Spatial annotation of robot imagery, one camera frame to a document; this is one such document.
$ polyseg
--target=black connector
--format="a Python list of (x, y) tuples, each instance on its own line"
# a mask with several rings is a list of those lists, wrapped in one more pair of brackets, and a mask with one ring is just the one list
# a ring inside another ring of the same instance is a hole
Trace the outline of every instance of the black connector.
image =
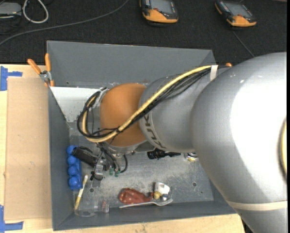
[(155, 149), (153, 151), (147, 152), (147, 156), (151, 160), (164, 158), (165, 156), (174, 157), (174, 156), (179, 156), (179, 155), (180, 155), (180, 153), (165, 152), (165, 151), (159, 150), (159, 149)]

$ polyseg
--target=orange device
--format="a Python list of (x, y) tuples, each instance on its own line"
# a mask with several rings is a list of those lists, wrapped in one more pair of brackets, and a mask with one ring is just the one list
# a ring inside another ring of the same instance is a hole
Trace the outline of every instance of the orange device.
[(166, 26), (178, 21), (178, 14), (172, 0), (140, 0), (144, 18), (150, 25)]
[(215, 7), (232, 27), (251, 27), (257, 23), (251, 11), (240, 2), (216, 0)]

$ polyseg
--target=yellow cable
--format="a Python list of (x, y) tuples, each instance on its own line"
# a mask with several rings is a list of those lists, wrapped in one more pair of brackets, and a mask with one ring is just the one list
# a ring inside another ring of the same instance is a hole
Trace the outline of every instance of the yellow cable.
[[(116, 136), (119, 132), (123, 131), (131, 122), (134, 118), (136, 118), (140, 113), (143, 112), (144, 109), (146, 109), (148, 107), (148, 105), (150, 105), (162, 92), (164, 92), (166, 89), (168, 89), (169, 87), (171, 87), (172, 85), (174, 85), (176, 82), (182, 80), (183, 78), (186, 78), (187, 76), (190, 76), (192, 74), (198, 73), (200, 71), (203, 71), (205, 69), (209, 69), (211, 68), (211, 66), (204, 66), (204, 67), (197, 67), (193, 70), (190, 70), (188, 72), (185, 72), (179, 76), (177, 76), (175, 79), (171, 80), (170, 82), (168, 82), (165, 86), (163, 86), (160, 90), (158, 90), (152, 97), (150, 97), (145, 103), (143, 103), (143, 105), (136, 111), (133, 113), (132, 116), (130, 116), (121, 126), (119, 126), (118, 130), (113, 131), (112, 133), (110, 133), (108, 136), (104, 136), (101, 137), (99, 139), (96, 138), (89, 138), (87, 137), (87, 139), (91, 142), (104, 142), (107, 141), (111, 138), (113, 138), (114, 136)], [(86, 122), (86, 117), (87, 117), (87, 111), (83, 114), (83, 118), (82, 118), (82, 130), (85, 133), (88, 133), (85, 127), (85, 122)]]

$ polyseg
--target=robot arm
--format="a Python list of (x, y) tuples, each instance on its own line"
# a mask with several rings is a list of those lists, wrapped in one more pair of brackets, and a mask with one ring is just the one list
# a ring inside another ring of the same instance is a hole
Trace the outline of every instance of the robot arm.
[(225, 200), (255, 233), (287, 228), (286, 53), (234, 67), (199, 67), (147, 87), (122, 84), (101, 100), (99, 135), (113, 152), (148, 141), (194, 153)]

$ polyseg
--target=wooden table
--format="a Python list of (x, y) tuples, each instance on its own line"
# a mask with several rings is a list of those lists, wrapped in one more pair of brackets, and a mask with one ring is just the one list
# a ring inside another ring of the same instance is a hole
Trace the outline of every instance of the wooden table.
[[(6, 65), (9, 71), (21, 71), (27, 77), (37, 77), (29, 65)], [(5, 189), (5, 152), (6, 152), (6, 120), (7, 120), (7, 92), (0, 91), (0, 204), (4, 205)], [(53, 232), (51, 218), (23, 219), (24, 233), (50, 233)], [(108, 226), (81, 230), (68, 230), (69, 233), (244, 233), (241, 218), (237, 214), (223, 216), (207, 216), (188, 219), (167, 220), (161, 222), (138, 223), (120, 226)]]

